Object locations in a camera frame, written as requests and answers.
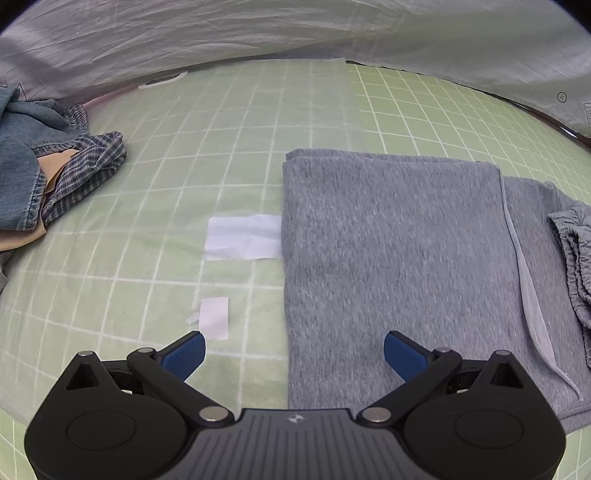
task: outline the denim fabric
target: denim fabric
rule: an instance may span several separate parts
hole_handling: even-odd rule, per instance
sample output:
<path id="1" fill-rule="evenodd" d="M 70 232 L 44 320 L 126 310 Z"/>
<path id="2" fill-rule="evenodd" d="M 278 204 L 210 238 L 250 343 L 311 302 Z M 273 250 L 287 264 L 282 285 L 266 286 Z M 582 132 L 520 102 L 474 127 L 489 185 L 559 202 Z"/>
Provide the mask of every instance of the denim fabric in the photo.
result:
<path id="1" fill-rule="evenodd" d="M 45 177 L 37 157 L 72 146 L 82 133 L 53 100 L 17 100 L 0 87 L 0 229 L 31 231 L 37 224 Z"/>

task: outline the printed symbol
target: printed symbol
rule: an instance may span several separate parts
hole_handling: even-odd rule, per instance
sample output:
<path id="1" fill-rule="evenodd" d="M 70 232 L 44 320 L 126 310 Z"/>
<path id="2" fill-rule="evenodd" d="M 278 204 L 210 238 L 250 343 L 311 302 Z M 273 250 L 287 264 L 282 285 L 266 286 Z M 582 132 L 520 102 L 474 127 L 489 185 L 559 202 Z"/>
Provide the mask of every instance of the printed symbol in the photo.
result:
<path id="1" fill-rule="evenodd" d="M 302 417 L 298 413 L 294 413 L 293 415 L 290 415 L 289 417 L 287 417 L 287 420 L 289 420 L 292 423 L 295 423 L 296 425 L 298 423 L 302 423 L 305 419 L 306 419 L 305 417 Z"/>

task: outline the plaid shirt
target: plaid shirt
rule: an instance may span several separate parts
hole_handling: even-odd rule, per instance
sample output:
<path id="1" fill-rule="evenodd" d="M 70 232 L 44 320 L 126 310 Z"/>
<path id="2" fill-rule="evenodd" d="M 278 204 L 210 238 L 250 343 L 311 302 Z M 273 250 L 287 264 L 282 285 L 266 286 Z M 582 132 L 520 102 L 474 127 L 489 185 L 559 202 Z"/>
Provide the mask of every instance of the plaid shirt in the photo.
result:
<path id="1" fill-rule="evenodd" d="M 57 179 L 55 189 L 43 204 L 41 218 L 45 226 L 111 178 L 127 156 L 123 135 L 119 132 L 105 135 L 88 133 L 88 119 L 82 105 L 64 109 L 56 103 L 53 108 L 73 129 L 80 131 L 75 140 L 62 146 L 75 148 L 79 152 L 66 164 Z"/>

